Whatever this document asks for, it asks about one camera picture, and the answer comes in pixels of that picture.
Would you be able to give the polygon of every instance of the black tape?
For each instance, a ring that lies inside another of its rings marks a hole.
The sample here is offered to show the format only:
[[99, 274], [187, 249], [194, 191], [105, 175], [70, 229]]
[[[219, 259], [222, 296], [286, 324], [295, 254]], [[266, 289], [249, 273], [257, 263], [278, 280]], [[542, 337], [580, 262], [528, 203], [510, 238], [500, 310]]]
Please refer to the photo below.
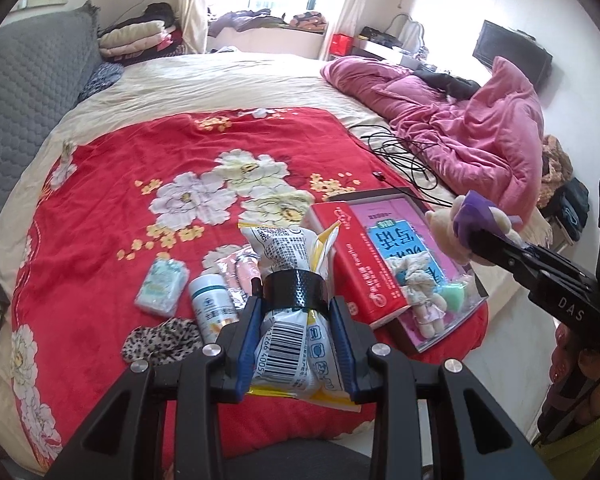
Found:
[[281, 308], [317, 310], [324, 317], [329, 315], [327, 285], [320, 274], [310, 270], [279, 270], [263, 282], [262, 313]]

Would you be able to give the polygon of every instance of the green sponge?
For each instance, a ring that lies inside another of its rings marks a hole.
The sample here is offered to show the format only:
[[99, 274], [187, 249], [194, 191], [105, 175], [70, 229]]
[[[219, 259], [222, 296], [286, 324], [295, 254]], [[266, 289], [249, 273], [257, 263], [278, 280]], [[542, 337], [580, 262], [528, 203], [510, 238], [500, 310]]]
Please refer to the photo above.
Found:
[[464, 283], [447, 283], [440, 287], [438, 293], [445, 298], [447, 310], [460, 312], [464, 305], [464, 287]]

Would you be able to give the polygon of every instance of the fingernail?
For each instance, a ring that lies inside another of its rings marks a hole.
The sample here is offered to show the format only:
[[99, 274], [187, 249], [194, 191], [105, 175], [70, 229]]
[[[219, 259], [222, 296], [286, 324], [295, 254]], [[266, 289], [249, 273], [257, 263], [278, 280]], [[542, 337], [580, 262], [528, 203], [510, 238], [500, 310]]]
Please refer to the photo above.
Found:
[[558, 345], [560, 345], [560, 343], [562, 343], [562, 341], [564, 340], [565, 335], [566, 335], [566, 330], [564, 329], [564, 327], [562, 325], [560, 325], [558, 327], [558, 329], [555, 331], [555, 342], [557, 342]]
[[552, 383], [561, 381], [567, 373], [566, 363], [560, 363], [551, 367], [550, 379]]

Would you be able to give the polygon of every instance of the pink comforter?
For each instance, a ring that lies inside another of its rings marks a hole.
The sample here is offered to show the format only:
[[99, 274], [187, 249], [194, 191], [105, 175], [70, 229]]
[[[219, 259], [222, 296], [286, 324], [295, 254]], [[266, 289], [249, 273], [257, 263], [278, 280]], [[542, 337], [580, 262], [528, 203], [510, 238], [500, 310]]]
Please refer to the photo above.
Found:
[[497, 57], [490, 81], [456, 104], [401, 66], [349, 56], [321, 73], [391, 121], [412, 152], [432, 143], [420, 158], [454, 192], [476, 190], [528, 221], [540, 193], [544, 121], [533, 86], [513, 63]]

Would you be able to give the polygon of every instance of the cream bed sheet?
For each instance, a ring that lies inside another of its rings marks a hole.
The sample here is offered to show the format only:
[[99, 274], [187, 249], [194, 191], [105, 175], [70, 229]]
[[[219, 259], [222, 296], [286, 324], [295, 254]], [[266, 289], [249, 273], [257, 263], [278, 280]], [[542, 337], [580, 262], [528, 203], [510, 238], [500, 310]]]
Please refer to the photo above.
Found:
[[[319, 75], [322, 62], [271, 54], [181, 56], [131, 66], [112, 88], [87, 99], [55, 127], [30, 166], [23, 172], [0, 215], [0, 282], [13, 295], [29, 228], [42, 184], [61, 154], [62, 143], [87, 144], [123, 126], [182, 112], [307, 106], [323, 108], [344, 126], [386, 123]], [[357, 136], [369, 133], [356, 128]], [[439, 186], [433, 194], [447, 200], [452, 193]], [[523, 233], [534, 243], [550, 234], [536, 210]], [[504, 270], [477, 266], [491, 295], [492, 319], [518, 290]], [[11, 389], [11, 331], [0, 333], [0, 444], [20, 465], [40, 468], [24, 436]]]

